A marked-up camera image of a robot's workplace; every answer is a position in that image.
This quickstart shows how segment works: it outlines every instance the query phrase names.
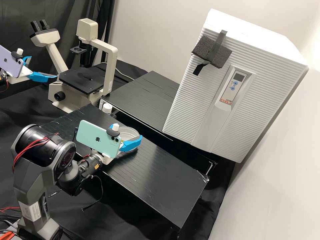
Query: smartphone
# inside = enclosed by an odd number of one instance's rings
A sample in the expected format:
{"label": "smartphone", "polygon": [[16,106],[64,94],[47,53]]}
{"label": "smartphone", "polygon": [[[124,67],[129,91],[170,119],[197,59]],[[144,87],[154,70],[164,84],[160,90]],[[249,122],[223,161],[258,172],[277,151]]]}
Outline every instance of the smartphone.
{"label": "smartphone", "polygon": [[22,67],[23,60],[14,58],[9,50],[0,45],[0,68],[9,75],[18,78]]}
{"label": "smartphone", "polygon": [[100,153],[116,158],[119,152],[121,137],[112,137],[107,134],[106,129],[98,127],[86,120],[81,120],[76,139]]}

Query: mint green iphone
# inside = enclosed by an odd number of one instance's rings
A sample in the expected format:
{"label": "mint green iphone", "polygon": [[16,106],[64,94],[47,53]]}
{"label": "mint green iphone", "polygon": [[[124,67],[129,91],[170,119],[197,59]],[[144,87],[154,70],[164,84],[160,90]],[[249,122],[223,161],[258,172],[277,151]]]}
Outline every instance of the mint green iphone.
{"label": "mint green iphone", "polygon": [[103,129],[90,122],[81,120],[76,139],[100,153],[116,158],[121,144],[119,132]]}

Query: gray robot arm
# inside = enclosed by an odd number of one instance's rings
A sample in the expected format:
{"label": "gray robot arm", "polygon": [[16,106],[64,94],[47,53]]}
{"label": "gray robot arm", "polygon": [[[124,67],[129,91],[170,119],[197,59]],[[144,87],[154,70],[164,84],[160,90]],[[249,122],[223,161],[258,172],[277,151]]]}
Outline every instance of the gray robot arm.
{"label": "gray robot arm", "polygon": [[[25,150],[33,142],[37,145]],[[37,125],[25,127],[11,151],[14,158],[25,151],[13,167],[14,191],[22,213],[18,235],[22,239],[60,239],[62,229],[50,217],[46,188],[57,184],[69,195],[78,195],[83,183],[102,167],[101,158],[90,154],[78,164],[73,160],[74,142]]]}

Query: ribbed white panel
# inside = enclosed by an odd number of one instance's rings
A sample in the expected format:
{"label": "ribbed white panel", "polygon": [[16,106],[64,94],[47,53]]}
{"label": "ribbed white panel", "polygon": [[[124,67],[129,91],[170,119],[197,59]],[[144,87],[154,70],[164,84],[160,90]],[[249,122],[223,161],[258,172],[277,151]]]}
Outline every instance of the ribbed white panel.
{"label": "ribbed white panel", "polygon": [[[215,40],[218,33],[203,28],[199,39],[203,35]],[[203,60],[191,56],[163,132],[192,143],[229,66],[235,65],[256,77],[211,148],[212,153],[241,162],[307,66],[231,39],[228,34],[223,44],[232,54],[221,69],[207,65],[195,76],[193,71]]]}

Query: black backdrop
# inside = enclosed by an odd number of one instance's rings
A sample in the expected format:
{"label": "black backdrop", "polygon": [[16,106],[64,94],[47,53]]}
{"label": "black backdrop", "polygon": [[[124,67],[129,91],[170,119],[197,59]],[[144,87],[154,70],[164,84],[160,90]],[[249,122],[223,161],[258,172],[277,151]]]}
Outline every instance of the black backdrop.
{"label": "black backdrop", "polygon": [[[34,32],[30,22],[45,19],[51,28],[58,29],[60,40],[56,43],[67,66],[71,68],[74,55],[69,49],[78,44],[75,36],[78,19],[88,17],[105,26],[110,0],[0,0],[0,45],[9,51],[24,50],[23,56],[32,56],[29,68],[34,71],[56,74],[45,48],[35,47],[29,36]],[[25,81],[10,85],[0,99],[36,86]]]}

